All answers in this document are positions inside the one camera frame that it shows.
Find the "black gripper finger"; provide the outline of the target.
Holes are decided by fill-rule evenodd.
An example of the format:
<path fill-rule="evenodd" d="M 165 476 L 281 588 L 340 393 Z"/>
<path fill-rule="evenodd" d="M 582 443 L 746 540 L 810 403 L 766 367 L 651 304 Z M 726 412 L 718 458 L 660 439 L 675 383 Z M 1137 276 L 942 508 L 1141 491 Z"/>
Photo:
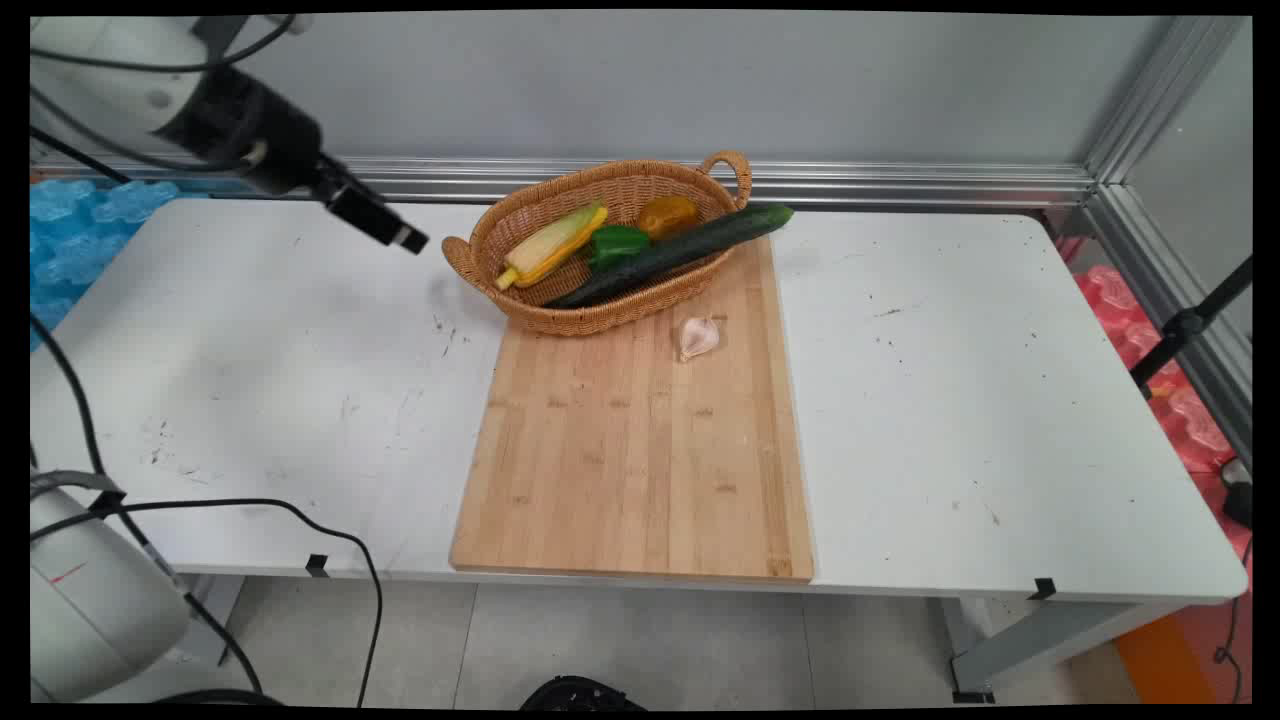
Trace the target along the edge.
<path fill-rule="evenodd" d="M 387 200 L 334 158 L 323 158 L 323 205 L 334 217 L 387 247 L 421 252 L 428 234 L 406 222 Z"/>
<path fill-rule="evenodd" d="M 332 215 L 384 246 L 402 243 L 403 222 L 376 199 L 364 193 L 333 193 L 323 205 Z"/>

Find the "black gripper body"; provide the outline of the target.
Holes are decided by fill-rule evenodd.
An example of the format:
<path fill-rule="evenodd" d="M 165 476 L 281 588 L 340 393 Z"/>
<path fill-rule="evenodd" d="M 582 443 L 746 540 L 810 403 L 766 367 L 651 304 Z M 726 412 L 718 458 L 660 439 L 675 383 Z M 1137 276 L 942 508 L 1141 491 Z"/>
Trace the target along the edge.
<path fill-rule="evenodd" d="M 305 188 L 334 199 L 347 191 L 347 172 L 323 151 L 319 123 L 236 68 L 204 73 L 157 136 L 209 165 L 229 167 L 265 193 Z"/>

